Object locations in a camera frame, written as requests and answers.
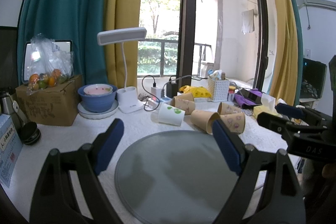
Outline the brown cartoon paper cup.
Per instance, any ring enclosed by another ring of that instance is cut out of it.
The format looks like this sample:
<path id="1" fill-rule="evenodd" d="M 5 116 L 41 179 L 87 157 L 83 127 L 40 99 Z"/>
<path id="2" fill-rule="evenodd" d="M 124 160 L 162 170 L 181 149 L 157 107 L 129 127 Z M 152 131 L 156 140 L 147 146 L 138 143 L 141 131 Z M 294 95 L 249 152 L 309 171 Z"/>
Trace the brown cartoon paper cup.
<path id="1" fill-rule="evenodd" d="M 245 114 L 232 113 L 220 116 L 221 120 L 232 133 L 242 134 L 245 130 Z"/>

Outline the white cup green dots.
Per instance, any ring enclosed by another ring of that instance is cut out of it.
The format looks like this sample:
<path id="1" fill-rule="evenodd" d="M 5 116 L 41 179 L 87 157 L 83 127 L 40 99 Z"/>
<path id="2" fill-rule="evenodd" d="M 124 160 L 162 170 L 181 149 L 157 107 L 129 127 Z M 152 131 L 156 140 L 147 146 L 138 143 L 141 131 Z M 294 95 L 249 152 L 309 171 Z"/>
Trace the white cup green dots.
<path id="1" fill-rule="evenodd" d="M 159 123 L 180 126 L 185 117 L 185 111 L 174 106 L 163 103 L 159 109 Z"/>

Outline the tissue pack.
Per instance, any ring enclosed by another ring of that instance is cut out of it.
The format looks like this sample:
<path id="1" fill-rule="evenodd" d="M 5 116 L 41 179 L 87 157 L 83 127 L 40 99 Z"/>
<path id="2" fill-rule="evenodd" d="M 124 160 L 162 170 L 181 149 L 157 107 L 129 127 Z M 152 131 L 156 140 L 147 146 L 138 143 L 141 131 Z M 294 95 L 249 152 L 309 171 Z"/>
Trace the tissue pack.
<path id="1" fill-rule="evenodd" d="M 255 106 L 253 108 L 253 116 L 257 118 L 259 114 L 265 112 L 271 115 L 277 115 L 275 109 L 276 98 L 270 96 L 269 94 L 263 93 L 261 96 L 261 105 Z"/>

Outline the yellow right curtain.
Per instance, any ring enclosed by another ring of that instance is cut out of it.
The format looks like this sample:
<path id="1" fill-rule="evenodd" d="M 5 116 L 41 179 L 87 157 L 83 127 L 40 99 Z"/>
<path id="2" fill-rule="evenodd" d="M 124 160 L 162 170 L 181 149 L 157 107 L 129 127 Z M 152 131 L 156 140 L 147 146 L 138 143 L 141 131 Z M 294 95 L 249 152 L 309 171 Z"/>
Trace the yellow right curtain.
<path id="1" fill-rule="evenodd" d="M 298 76 L 298 38 L 291 0 L 274 0 L 277 13 L 277 49 L 271 96 L 295 102 Z"/>

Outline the yellow curtain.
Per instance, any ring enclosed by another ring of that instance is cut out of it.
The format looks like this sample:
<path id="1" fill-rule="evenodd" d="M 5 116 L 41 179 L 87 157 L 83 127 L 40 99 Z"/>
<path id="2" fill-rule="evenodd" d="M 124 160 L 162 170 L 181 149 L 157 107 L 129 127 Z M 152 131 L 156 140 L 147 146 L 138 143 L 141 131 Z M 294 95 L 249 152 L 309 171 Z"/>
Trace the yellow curtain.
<path id="1" fill-rule="evenodd" d="M 141 0 L 104 0 L 104 30 L 138 27 Z M 127 86 L 137 86 L 138 42 L 125 42 L 127 63 Z M 123 88 L 125 80 L 121 44 L 110 44 L 104 47 L 105 64 L 108 82 Z"/>
<path id="2" fill-rule="evenodd" d="M 277 49 L 271 96 L 295 102 L 298 76 L 298 38 L 291 0 L 274 0 L 277 13 Z"/>

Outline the black phone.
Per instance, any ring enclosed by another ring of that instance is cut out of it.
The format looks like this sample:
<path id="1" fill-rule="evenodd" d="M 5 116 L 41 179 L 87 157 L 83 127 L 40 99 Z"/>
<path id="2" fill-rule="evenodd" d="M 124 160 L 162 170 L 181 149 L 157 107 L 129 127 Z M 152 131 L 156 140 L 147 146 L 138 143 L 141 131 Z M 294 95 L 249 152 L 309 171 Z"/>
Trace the black phone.
<path id="1" fill-rule="evenodd" d="M 237 92 L 237 94 L 242 96 L 245 100 L 248 100 L 249 102 L 260 105 L 263 93 L 260 92 L 258 89 L 242 88 Z"/>

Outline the purple cloth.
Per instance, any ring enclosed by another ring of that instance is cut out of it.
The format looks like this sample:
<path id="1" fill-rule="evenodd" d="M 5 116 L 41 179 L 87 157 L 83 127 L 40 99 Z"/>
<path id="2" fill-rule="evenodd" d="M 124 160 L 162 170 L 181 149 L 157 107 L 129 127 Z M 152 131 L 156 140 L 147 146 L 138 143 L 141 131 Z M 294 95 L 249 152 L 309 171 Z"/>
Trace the purple cloth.
<path id="1" fill-rule="evenodd" d="M 252 102 L 249 102 L 248 100 L 245 100 L 242 96 L 238 95 L 237 92 L 235 93 L 235 96 L 234 96 L 234 100 L 236 101 L 236 103 L 242 108 L 242 109 L 252 109 L 254 108 L 255 106 L 259 106 L 259 105 L 256 105 Z"/>

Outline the black monitor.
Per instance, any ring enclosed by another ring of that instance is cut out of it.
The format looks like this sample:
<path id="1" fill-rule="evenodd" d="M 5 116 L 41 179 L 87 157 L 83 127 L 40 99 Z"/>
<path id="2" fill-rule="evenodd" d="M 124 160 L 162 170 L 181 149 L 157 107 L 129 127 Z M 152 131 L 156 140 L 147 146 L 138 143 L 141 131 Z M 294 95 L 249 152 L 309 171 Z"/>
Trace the black monitor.
<path id="1" fill-rule="evenodd" d="M 320 99 L 322 97 L 326 69 L 327 65 L 322 62 L 303 58 L 300 99 Z"/>

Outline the blue white paper box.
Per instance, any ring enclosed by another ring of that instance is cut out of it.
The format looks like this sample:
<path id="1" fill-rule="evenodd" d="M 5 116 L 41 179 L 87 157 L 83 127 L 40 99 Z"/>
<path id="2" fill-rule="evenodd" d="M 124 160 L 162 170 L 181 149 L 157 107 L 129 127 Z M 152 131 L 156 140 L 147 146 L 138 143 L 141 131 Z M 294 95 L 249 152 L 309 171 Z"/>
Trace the blue white paper box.
<path id="1" fill-rule="evenodd" d="M 0 133 L 0 175 L 1 183 L 10 187 L 11 176 L 22 150 L 23 144 L 19 139 L 15 125 L 10 115 L 1 114 Z"/>

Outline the white perforated basket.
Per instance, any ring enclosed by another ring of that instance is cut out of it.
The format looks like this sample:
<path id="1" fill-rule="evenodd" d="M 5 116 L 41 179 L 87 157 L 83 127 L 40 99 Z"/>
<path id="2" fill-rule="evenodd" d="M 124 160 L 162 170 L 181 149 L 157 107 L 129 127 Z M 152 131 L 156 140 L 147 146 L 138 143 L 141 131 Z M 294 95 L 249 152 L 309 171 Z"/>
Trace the white perforated basket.
<path id="1" fill-rule="evenodd" d="M 228 100 L 228 91 L 230 81 L 228 80 L 213 80 L 208 78 L 208 91 L 211 94 L 213 102 L 224 102 Z"/>

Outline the black round lid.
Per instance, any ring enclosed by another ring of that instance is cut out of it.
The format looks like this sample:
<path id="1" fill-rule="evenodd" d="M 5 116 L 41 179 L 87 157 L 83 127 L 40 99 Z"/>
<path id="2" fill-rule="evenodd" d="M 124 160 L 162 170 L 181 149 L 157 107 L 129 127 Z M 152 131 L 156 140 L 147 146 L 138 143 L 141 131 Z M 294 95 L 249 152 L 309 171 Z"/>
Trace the black round lid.
<path id="1" fill-rule="evenodd" d="M 33 145 L 41 138 L 41 131 L 35 122 L 28 122 L 19 130 L 18 136 L 23 144 Z"/>

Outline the white plate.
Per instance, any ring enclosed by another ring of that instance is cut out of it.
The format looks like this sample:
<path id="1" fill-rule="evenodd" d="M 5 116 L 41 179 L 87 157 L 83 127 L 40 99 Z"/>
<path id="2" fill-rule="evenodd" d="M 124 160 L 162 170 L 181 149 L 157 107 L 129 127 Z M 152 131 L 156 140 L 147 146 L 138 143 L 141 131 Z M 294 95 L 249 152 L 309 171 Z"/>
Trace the white plate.
<path id="1" fill-rule="evenodd" d="M 117 110 L 118 110 L 118 102 L 117 100 L 114 100 L 111 108 L 107 111 L 101 112 L 101 113 L 94 113 L 91 111 L 88 111 L 84 108 L 83 103 L 80 102 L 77 105 L 77 110 L 79 112 L 79 114 L 86 119 L 93 119 L 93 120 L 97 120 L 97 119 L 105 119 L 105 118 L 109 118 L 112 115 L 114 115 Z"/>

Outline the cardboard box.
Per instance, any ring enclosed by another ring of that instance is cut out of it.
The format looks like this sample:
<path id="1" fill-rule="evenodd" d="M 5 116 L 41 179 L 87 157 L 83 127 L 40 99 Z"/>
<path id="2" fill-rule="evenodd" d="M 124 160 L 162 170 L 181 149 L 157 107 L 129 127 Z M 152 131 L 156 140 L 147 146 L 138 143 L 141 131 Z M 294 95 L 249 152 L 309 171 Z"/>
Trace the cardboard box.
<path id="1" fill-rule="evenodd" d="M 71 126 L 78 114 L 78 89 L 83 85 L 82 75 L 52 88 L 29 92 L 24 85 L 17 87 L 18 105 L 27 118 L 49 126 Z"/>

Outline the hanging white towel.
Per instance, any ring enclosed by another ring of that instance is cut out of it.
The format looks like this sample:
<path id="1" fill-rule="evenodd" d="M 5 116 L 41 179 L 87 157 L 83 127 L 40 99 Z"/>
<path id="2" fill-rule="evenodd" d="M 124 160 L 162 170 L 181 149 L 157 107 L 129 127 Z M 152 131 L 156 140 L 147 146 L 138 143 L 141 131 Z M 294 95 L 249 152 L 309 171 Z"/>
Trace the hanging white towel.
<path id="1" fill-rule="evenodd" d="M 254 9 L 243 11 L 242 14 L 242 27 L 241 31 L 243 34 L 249 34 L 255 31 Z"/>

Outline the round grey glass tray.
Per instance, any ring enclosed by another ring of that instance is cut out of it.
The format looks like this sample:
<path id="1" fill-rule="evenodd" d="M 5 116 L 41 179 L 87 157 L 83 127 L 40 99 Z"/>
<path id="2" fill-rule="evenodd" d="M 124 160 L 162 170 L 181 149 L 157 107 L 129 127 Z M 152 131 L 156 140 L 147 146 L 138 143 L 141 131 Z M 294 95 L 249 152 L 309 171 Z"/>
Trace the round grey glass tray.
<path id="1" fill-rule="evenodd" d="M 114 175 L 122 204 L 142 223 L 212 223 L 237 180 L 214 137 L 190 130 L 139 139 Z"/>

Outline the blue ceramic bowl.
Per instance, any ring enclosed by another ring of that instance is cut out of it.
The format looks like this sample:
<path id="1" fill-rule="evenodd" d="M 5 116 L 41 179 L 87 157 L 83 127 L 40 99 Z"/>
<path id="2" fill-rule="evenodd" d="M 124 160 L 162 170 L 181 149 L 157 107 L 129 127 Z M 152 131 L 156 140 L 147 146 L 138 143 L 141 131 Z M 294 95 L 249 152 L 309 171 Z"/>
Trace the blue ceramic bowl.
<path id="1" fill-rule="evenodd" d="M 87 85 L 84 85 L 78 89 L 78 94 L 81 97 L 83 106 L 86 110 L 101 113 L 107 111 L 111 108 L 114 100 L 116 99 L 117 87 L 111 85 L 113 87 L 113 92 L 110 94 L 106 94 L 104 96 L 87 96 L 84 94 L 83 90 Z"/>

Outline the black power adapter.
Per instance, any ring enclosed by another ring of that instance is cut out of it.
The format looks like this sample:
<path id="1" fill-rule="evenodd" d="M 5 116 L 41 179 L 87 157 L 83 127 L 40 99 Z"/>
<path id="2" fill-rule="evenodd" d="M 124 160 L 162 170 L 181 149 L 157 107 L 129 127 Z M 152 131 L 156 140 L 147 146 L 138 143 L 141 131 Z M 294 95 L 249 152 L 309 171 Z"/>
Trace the black power adapter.
<path id="1" fill-rule="evenodd" d="M 178 83 L 176 80 L 173 80 L 171 77 L 166 85 L 166 96 L 169 98 L 174 98 L 177 96 L 178 92 Z"/>

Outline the pink inner bowl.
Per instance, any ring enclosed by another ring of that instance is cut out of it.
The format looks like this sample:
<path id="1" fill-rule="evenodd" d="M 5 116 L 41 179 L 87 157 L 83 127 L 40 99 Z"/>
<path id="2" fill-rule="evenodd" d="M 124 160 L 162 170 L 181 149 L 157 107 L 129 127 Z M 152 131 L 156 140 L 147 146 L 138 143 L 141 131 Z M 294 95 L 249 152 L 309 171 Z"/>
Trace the pink inner bowl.
<path id="1" fill-rule="evenodd" d="M 87 96 L 104 96 L 113 92 L 113 87 L 107 84 L 92 84 L 87 85 L 84 90 Z"/>

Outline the white desk lamp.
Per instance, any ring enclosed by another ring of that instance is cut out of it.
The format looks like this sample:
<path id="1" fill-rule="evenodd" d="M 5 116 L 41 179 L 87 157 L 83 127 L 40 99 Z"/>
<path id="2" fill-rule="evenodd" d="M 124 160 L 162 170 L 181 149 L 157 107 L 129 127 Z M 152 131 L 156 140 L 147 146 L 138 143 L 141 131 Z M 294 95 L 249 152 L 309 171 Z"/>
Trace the white desk lamp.
<path id="1" fill-rule="evenodd" d="M 133 113 L 143 108 L 143 103 L 138 99 L 138 92 L 135 86 L 127 86 L 127 63 L 125 57 L 124 43 L 142 40 L 146 37 L 146 28 L 132 27 L 117 30 L 102 31 L 97 34 L 97 43 L 100 46 L 110 44 L 121 44 L 122 59 L 125 72 L 123 88 L 117 90 L 118 108 L 124 114 Z"/>

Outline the white power strip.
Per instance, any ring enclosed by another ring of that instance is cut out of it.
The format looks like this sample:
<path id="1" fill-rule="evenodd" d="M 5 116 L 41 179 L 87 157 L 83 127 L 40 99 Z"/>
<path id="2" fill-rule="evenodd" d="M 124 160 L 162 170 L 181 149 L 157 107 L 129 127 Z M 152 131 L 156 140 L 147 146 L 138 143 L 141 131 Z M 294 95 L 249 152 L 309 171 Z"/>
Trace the white power strip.
<path id="1" fill-rule="evenodd" d="M 159 101 L 160 102 L 158 102 L 156 98 L 149 98 L 146 104 L 150 109 L 155 109 L 158 105 L 161 105 L 162 103 L 170 105 L 172 99 L 169 97 L 163 97 Z"/>

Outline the plastic bag of fruit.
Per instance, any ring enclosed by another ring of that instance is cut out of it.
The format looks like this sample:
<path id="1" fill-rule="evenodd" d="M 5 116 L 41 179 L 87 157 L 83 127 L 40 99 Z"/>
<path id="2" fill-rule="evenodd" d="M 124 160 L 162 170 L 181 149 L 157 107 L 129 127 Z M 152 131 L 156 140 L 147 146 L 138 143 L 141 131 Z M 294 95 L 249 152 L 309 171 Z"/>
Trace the plastic bag of fruit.
<path id="1" fill-rule="evenodd" d="M 64 50 L 43 34 L 30 40 L 31 57 L 29 61 L 28 91 L 37 92 L 53 88 L 68 81 L 74 74 L 74 54 Z"/>

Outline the yellow left curtain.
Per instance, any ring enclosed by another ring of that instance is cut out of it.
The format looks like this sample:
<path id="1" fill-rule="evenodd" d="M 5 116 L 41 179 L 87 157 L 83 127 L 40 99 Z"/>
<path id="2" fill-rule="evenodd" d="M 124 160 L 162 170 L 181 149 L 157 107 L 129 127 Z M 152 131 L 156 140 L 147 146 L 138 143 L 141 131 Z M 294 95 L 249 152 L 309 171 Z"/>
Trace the yellow left curtain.
<path id="1" fill-rule="evenodd" d="M 104 30 L 138 27 L 141 0 L 104 0 Z M 138 42 L 125 42 L 127 63 L 127 86 L 137 86 Z M 121 44 L 110 44 L 104 47 L 105 64 L 108 82 L 123 88 L 125 80 Z"/>

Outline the teal curtain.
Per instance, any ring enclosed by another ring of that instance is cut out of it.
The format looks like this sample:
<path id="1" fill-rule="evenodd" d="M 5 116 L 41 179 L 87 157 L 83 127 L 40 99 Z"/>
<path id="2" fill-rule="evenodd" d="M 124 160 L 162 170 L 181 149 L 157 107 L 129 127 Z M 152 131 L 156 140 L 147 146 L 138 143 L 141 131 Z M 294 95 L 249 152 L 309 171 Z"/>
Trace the teal curtain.
<path id="1" fill-rule="evenodd" d="M 24 0 L 18 26 L 17 66 L 22 82 L 25 44 L 37 34 L 72 41 L 74 73 L 85 84 L 108 82 L 105 55 L 97 43 L 104 29 L 105 0 Z"/>

